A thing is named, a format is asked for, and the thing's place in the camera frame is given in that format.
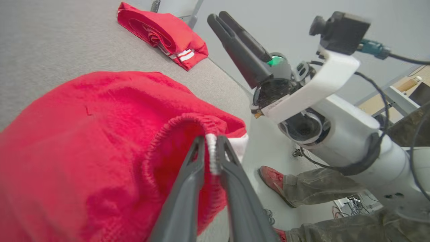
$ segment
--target white plastic bracket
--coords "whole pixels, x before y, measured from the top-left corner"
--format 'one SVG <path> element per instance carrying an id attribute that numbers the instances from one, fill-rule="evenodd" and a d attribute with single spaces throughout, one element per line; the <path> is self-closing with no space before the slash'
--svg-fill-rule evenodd
<path id="1" fill-rule="evenodd" d="M 360 66 L 360 62 L 352 56 L 332 52 L 321 46 L 319 51 L 325 57 L 321 70 L 295 93 L 261 109 L 266 117 L 278 124 L 309 108 L 338 91 Z"/>

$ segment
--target person's leg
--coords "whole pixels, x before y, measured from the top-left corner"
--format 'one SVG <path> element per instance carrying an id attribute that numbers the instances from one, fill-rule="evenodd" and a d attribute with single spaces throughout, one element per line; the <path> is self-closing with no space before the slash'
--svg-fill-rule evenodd
<path id="1" fill-rule="evenodd" d="M 383 209 L 276 232 L 283 242 L 425 242 L 430 236 L 430 223 L 407 220 Z"/>
<path id="2" fill-rule="evenodd" d="M 338 171 L 319 168 L 298 175 L 283 175 L 262 166 L 258 170 L 264 183 L 275 190 L 291 207 L 313 205 L 363 192 L 364 186 Z"/>

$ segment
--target white wall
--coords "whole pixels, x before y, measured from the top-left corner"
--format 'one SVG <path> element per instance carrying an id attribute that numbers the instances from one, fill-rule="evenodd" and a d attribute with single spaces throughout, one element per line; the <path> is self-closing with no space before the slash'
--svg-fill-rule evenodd
<path id="1" fill-rule="evenodd" d="M 302 60 L 316 59 L 319 37 L 308 34 L 316 15 L 325 19 L 336 10 L 372 20 L 366 38 L 390 46 L 393 52 L 410 57 L 430 56 L 430 1 L 428 0 L 205 0 L 194 30 L 206 41 L 209 57 L 238 82 L 248 87 L 206 22 L 210 13 L 229 12 L 269 52 L 281 52 L 293 66 Z M 359 71 L 380 86 L 405 73 L 411 64 L 378 60 L 354 54 L 362 62 Z M 353 77 L 338 94 L 351 103 L 374 92 L 359 77 Z"/>
<path id="2" fill-rule="evenodd" d="M 158 12 L 169 12 L 177 17 L 187 16 L 191 15 L 196 3 L 197 0 L 161 0 Z"/>
<path id="3" fill-rule="evenodd" d="M 133 7 L 149 11 L 154 0 L 124 0 Z M 187 16 L 193 12 L 197 0 L 161 0 L 159 13 L 171 13 L 177 17 Z"/>

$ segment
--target teal connector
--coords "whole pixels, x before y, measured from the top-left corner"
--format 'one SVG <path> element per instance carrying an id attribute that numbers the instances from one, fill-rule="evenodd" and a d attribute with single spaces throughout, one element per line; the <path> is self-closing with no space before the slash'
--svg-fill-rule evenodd
<path id="1" fill-rule="evenodd" d="M 358 45 L 358 51 L 362 53 L 367 53 L 375 56 L 378 59 L 386 59 L 388 55 L 391 53 L 389 47 L 384 46 L 382 43 L 362 39 L 360 45 Z"/>

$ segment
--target green light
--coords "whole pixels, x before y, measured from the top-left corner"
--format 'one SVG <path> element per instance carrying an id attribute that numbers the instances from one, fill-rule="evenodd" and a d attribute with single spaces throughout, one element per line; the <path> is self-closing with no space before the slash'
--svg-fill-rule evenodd
<path id="1" fill-rule="evenodd" d="M 274 65 L 279 65 L 283 61 L 284 61 L 284 58 L 282 58 L 281 56 L 272 56 L 272 59 L 268 61 L 267 64 L 270 66 L 274 66 Z"/>

